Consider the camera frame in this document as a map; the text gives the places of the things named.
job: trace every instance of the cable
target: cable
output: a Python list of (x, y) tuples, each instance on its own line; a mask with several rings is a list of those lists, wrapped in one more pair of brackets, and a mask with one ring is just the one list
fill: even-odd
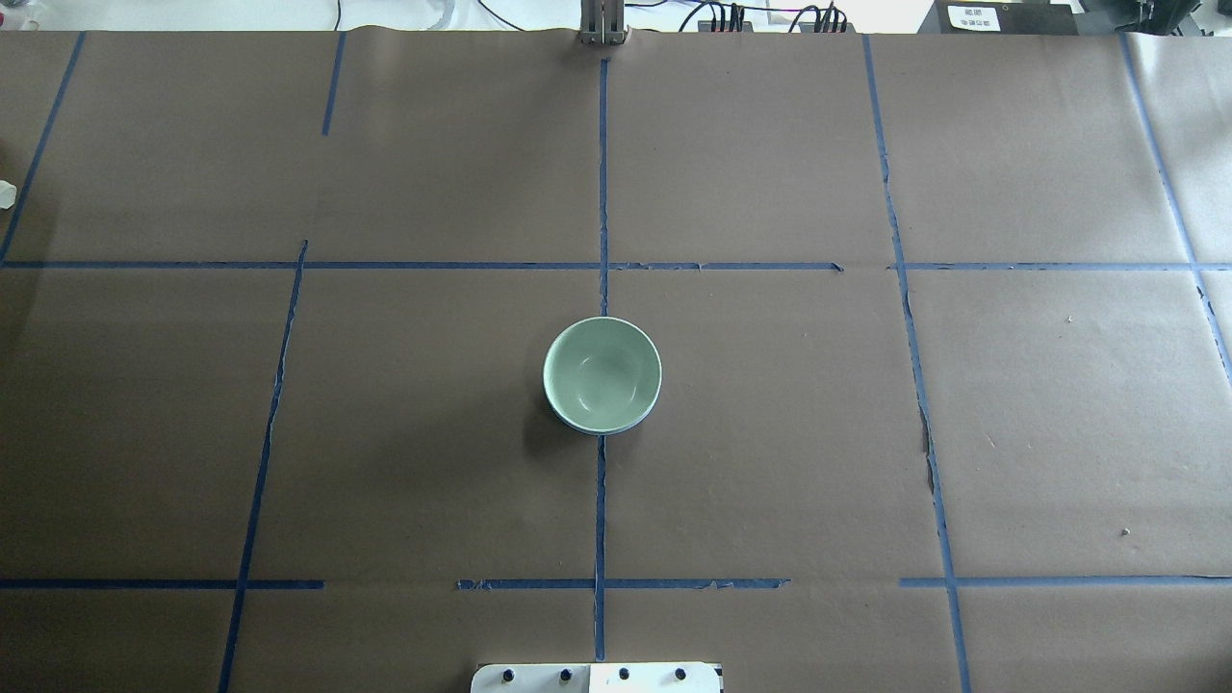
[(713, 27), (715, 27), (715, 5), (718, 5), (719, 7), (722, 7), (722, 5), (719, 5), (718, 2), (702, 2), (702, 4), (697, 5), (696, 7), (694, 7), (692, 11), (689, 12), (689, 15), (685, 17), (685, 21), (680, 22), (680, 28), (676, 30), (676, 33), (680, 33), (681, 31), (684, 31), (685, 27), (689, 26), (689, 20), (694, 18), (694, 15), (696, 15), (697, 12), (700, 12), (702, 7), (710, 7), (710, 12), (711, 12), (710, 14), (710, 16), (711, 16), (710, 25), (711, 25), (711, 31), (713, 31)]
[(525, 28), (522, 28), (522, 27), (520, 27), (520, 26), (515, 25), (514, 22), (511, 22), (511, 21), (506, 20), (505, 17), (501, 17), (501, 16), (500, 16), (500, 15), (498, 15), (496, 12), (493, 12), (493, 11), (492, 11), (492, 7), (489, 7), (489, 6), (488, 6), (488, 4), (487, 4), (487, 2), (484, 2), (483, 0), (476, 0), (476, 2), (478, 2), (478, 4), (479, 4), (479, 6), (480, 6), (480, 7), (483, 7), (484, 10), (488, 10), (488, 14), (489, 14), (489, 15), (492, 15), (492, 16), (496, 17), (498, 20), (500, 20), (500, 23), (503, 23), (503, 25), (508, 26), (509, 28), (516, 28), (517, 31), (526, 31)]
[(817, 5), (809, 5), (809, 6), (804, 7), (803, 10), (800, 10), (798, 12), (796, 12), (796, 18), (791, 20), (791, 26), (787, 27), (787, 33), (791, 33), (791, 32), (796, 31), (796, 25), (800, 23), (800, 18), (803, 17), (804, 12), (807, 12), (809, 10), (817, 12), (817, 22), (814, 22), (814, 23), (816, 25), (821, 25), (821, 22), (822, 22), (822, 9), (818, 7)]
[[(702, 5), (708, 4), (705, 0), (679, 0), (679, 1), (680, 2), (700, 2)], [(658, 7), (662, 4), (663, 2), (655, 2), (654, 5), (646, 5), (646, 6), (647, 7)], [(625, 5), (625, 6), (626, 7), (639, 7), (642, 5)], [(800, 12), (801, 11), (801, 10), (795, 10), (795, 9), (788, 9), (788, 7), (758, 7), (756, 5), (750, 5), (750, 6), (743, 6), (742, 5), (742, 9), (744, 9), (744, 10), (759, 10), (761, 12)]]
[[(843, 28), (839, 28), (839, 21), (843, 22)], [(834, 6), (834, 0), (830, 0), (829, 7), (825, 7), (825, 15), (822, 18), (822, 26), (814, 27), (814, 33), (821, 30), (822, 33), (846, 33), (846, 12), (839, 10)]]

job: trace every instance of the black cable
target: black cable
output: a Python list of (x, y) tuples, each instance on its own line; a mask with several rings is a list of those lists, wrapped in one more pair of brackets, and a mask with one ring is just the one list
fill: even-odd
[(520, 26), (515, 25), (514, 22), (511, 22), (511, 21), (506, 20), (505, 17), (501, 17), (501, 16), (500, 16), (500, 15), (498, 15), (496, 12), (493, 12), (493, 11), (492, 11), (492, 7), (489, 7), (489, 6), (488, 6), (488, 4), (487, 4), (487, 2), (484, 2), (483, 0), (476, 0), (476, 1), (477, 1), (477, 2), (479, 2), (479, 6), (480, 6), (480, 7), (483, 7), (484, 10), (488, 10), (488, 14), (489, 14), (489, 15), (492, 15), (492, 16), (496, 17), (498, 20), (500, 20), (500, 23), (503, 23), (503, 25), (508, 26), (509, 28), (516, 28), (517, 31), (526, 31), (525, 28), (522, 28), (522, 27), (520, 27)]
[(821, 21), (822, 21), (822, 9), (818, 7), (817, 5), (809, 5), (809, 6), (804, 7), (803, 10), (796, 12), (796, 18), (791, 20), (791, 26), (787, 27), (787, 33), (791, 33), (791, 32), (796, 31), (796, 25), (800, 23), (800, 18), (803, 17), (804, 12), (807, 12), (809, 10), (812, 10), (813, 12), (817, 12), (817, 22), (816, 23), (821, 23)]
[(713, 18), (715, 17), (715, 5), (718, 5), (718, 2), (702, 2), (702, 4), (697, 5), (696, 7), (694, 7), (692, 11), (689, 12), (689, 15), (685, 17), (685, 21), (680, 22), (680, 28), (676, 30), (676, 33), (684, 31), (685, 27), (689, 26), (689, 20), (694, 18), (694, 15), (696, 15), (697, 12), (700, 12), (702, 7), (710, 7), (710, 12), (711, 12), (710, 14), (710, 16), (711, 16), (711, 20), (710, 20), (711, 21), (711, 28), (713, 28), (713, 23), (715, 23), (715, 18)]
[[(658, 7), (659, 5), (663, 5), (664, 2), (670, 2), (670, 1), (671, 0), (664, 0), (663, 2), (654, 2), (654, 4), (647, 4), (647, 5), (625, 5), (625, 6), (626, 7)], [(680, 2), (699, 2), (701, 5), (708, 5), (710, 4), (707, 0), (678, 0), (678, 1), (680, 1)], [(743, 9), (745, 9), (745, 10), (760, 10), (763, 12), (798, 12), (800, 11), (800, 10), (796, 10), (796, 9), (792, 9), (792, 7), (758, 7), (756, 5), (745, 6)]]
[(825, 6), (825, 11), (822, 12), (821, 21), (813, 27), (813, 33), (829, 33), (830, 32), (830, 17), (834, 16), (834, 0)]

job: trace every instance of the green bowl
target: green bowl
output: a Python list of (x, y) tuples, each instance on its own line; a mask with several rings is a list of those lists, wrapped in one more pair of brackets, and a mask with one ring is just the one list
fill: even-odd
[(543, 360), (543, 390), (561, 420), (590, 435), (628, 430), (659, 398), (663, 363), (644, 332), (598, 317), (562, 332)]

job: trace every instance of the blue tape line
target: blue tape line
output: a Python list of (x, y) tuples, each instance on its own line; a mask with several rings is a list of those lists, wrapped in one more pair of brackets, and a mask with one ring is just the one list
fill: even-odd
[(30, 169), (26, 170), (26, 180), (21, 184), (21, 191), (17, 192), (17, 203), (12, 207), (12, 216), (9, 217), (9, 229), (5, 231), (4, 243), (0, 243), (0, 266), (5, 264), (4, 260), (9, 256), (9, 247), (12, 245), (12, 238), (17, 233), (21, 212), (26, 208), (26, 199), (30, 196), (30, 189), (34, 184), (34, 174), (38, 173), (38, 164), (43, 160), (43, 152), (47, 150), (47, 141), (52, 137), (52, 126), (55, 125), (55, 116), (59, 115), (60, 105), (64, 104), (64, 94), (68, 92), (69, 80), (73, 79), (73, 70), (76, 69), (76, 62), (81, 57), (81, 46), (84, 44), (85, 32), (81, 31), (78, 32), (76, 43), (73, 44), (73, 54), (69, 55), (69, 64), (65, 65), (64, 76), (60, 78), (60, 89), (55, 92), (55, 100), (52, 101), (52, 110), (47, 113), (47, 122), (43, 125), (43, 134), (38, 137), (34, 155), (30, 159)]
[[(1232, 587), (1232, 576), (1222, 575), (1082, 575), (1082, 576), (1023, 576), (1023, 577), (960, 577), (958, 587), (1098, 587), (1146, 586), (1165, 587), (1178, 584), (1217, 584)], [(904, 577), (899, 587), (908, 589), (945, 587), (938, 577)]]
[(607, 437), (600, 435), (595, 470), (595, 661), (606, 657), (604, 612), (607, 589)]
[(909, 271), (1189, 271), (1191, 268), (1185, 263), (907, 263), (907, 269)]
[(324, 589), (324, 580), (250, 580), (248, 589)]
[(342, 49), (346, 48), (346, 32), (338, 35), (338, 51), (334, 52), (334, 75), (329, 79), (329, 99), (325, 101), (325, 120), (320, 125), (320, 134), (329, 137), (329, 126), (334, 122), (334, 100), (338, 97), (338, 75), (342, 72)]
[(244, 536), (244, 552), (239, 561), (239, 578), (235, 581), (235, 601), (232, 604), (232, 620), (227, 630), (227, 650), (223, 654), (222, 673), (218, 676), (218, 693), (225, 693), (230, 686), (232, 663), (235, 658), (235, 641), (239, 639), (240, 617), (244, 613), (244, 591), (248, 589), (248, 573), (253, 566), (253, 545), (256, 543), (256, 523), (261, 515), (261, 496), (265, 493), (265, 476), (270, 469), (270, 450), (274, 445), (274, 420), (282, 401), (282, 383), (287, 372), (287, 346), (291, 343), (291, 327), (296, 322), (296, 305), (299, 302), (299, 282), (304, 276), (304, 255), (308, 242), (299, 245), (299, 259), (296, 266), (296, 279), (291, 285), (291, 301), (287, 305), (287, 322), (282, 328), (282, 345), (278, 349), (278, 367), (274, 376), (274, 392), (270, 396), (270, 417), (265, 422), (265, 438), (261, 441), (261, 462), (256, 467), (256, 485), (253, 490), (253, 507), (248, 513), (248, 534)]
[(1125, 69), (1130, 74), (1130, 90), (1133, 94), (1133, 105), (1138, 110), (1138, 120), (1142, 121), (1142, 129), (1146, 132), (1147, 142), (1151, 144), (1151, 155), (1154, 157), (1156, 168), (1159, 171), (1159, 180), (1163, 182), (1164, 196), (1168, 199), (1168, 207), (1172, 210), (1172, 217), (1177, 222), (1177, 229), (1180, 231), (1180, 242), (1185, 248), (1185, 259), (1189, 260), (1190, 268), (1194, 271), (1194, 282), (1198, 286), (1198, 295), (1202, 302), (1202, 310), (1206, 313), (1206, 323), (1211, 327), (1211, 335), (1215, 338), (1215, 349), (1220, 354), (1220, 361), (1223, 363), (1223, 376), (1227, 379), (1228, 385), (1232, 385), (1232, 358), (1228, 356), (1227, 342), (1223, 339), (1223, 330), (1220, 329), (1220, 321), (1215, 317), (1215, 307), (1211, 306), (1211, 293), (1206, 290), (1206, 280), (1202, 279), (1202, 273), (1198, 269), (1198, 256), (1194, 253), (1194, 243), (1189, 237), (1189, 227), (1185, 226), (1185, 218), (1180, 213), (1180, 205), (1177, 202), (1177, 195), (1172, 186), (1172, 178), (1168, 175), (1168, 168), (1163, 163), (1163, 154), (1159, 152), (1159, 142), (1156, 139), (1154, 127), (1151, 125), (1151, 117), (1147, 115), (1146, 101), (1142, 100), (1142, 89), (1138, 84), (1138, 72), (1133, 67), (1133, 57), (1130, 54), (1130, 41), (1125, 33), (1117, 35), (1121, 41), (1121, 54), (1125, 58)]
[(954, 578), (954, 559), (950, 552), (950, 530), (945, 522), (945, 498), (941, 494), (941, 475), (936, 465), (936, 446), (933, 438), (933, 420), (929, 417), (928, 391), (924, 386), (924, 371), (920, 366), (919, 342), (915, 337), (915, 318), (912, 316), (910, 290), (907, 285), (907, 260), (903, 254), (903, 242), (898, 227), (898, 212), (890, 192), (890, 153), (886, 149), (886, 129), (881, 118), (881, 100), (877, 96), (877, 74), (872, 63), (872, 44), (869, 35), (862, 35), (864, 64), (869, 74), (869, 99), (872, 104), (873, 128), (877, 133), (877, 154), (881, 160), (881, 182), (886, 195), (886, 213), (893, 232), (894, 268), (898, 274), (898, 291), (903, 305), (903, 318), (907, 321), (907, 343), (912, 354), (912, 376), (915, 380), (915, 398), (919, 403), (920, 418), (928, 439), (928, 466), (933, 475), (933, 509), (936, 515), (936, 534), (941, 543), (941, 566), (945, 571), (946, 596), (950, 601), (950, 625), (954, 630), (954, 651), (958, 663), (958, 682), (962, 693), (971, 693), (971, 672), (967, 667), (967, 645), (962, 634), (962, 614), (958, 609), (958, 586)]
[(607, 58), (599, 62), (599, 314), (607, 314)]
[(609, 589), (779, 589), (790, 583), (785, 577), (681, 578), (681, 580), (609, 580)]
[(286, 261), (145, 261), (145, 260), (17, 260), (5, 265), (15, 270), (293, 270)]
[[(320, 580), (254, 580), (249, 589), (324, 589)], [(234, 580), (9, 578), (0, 589), (235, 589)]]
[[(606, 578), (606, 589), (779, 589), (788, 584), (786, 577), (701, 577), (701, 578)], [(500, 589), (593, 589), (594, 580), (460, 580), (457, 588), (463, 592), (493, 592)]]
[(463, 592), (490, 592), (496, 589), (593, 589), (595, 581), (590, 578), (562, 580), (460, 580), (458, 589)]
[[(14, 270), (293, 270), (286, 260), (14, 260)], [(313, 260), (308, 270), (598, 270), (600, 263), (498, 263), (471, 260)], [(607, 263), (610, 270), (835, 271), (835, 263)], [(908, 271), (1232, 271), (1232, 263), (907, 263)], [(890, 265), (886, 269), (896, 269)]]
[(614, 270), (823, 270), (845, 271), (835, 263), (610, 263)]
[(473, 263), (473, 261), (363, 261), (317, 260), (310, 270), (596, 270), (599, 263)]

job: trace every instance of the white sticker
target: white sticker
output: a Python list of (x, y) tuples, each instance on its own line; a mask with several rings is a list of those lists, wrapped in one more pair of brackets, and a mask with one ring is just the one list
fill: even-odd
[(967, 31), (1000, 31), (997, 7), (960, 7), (950, 5), (950, 26)]

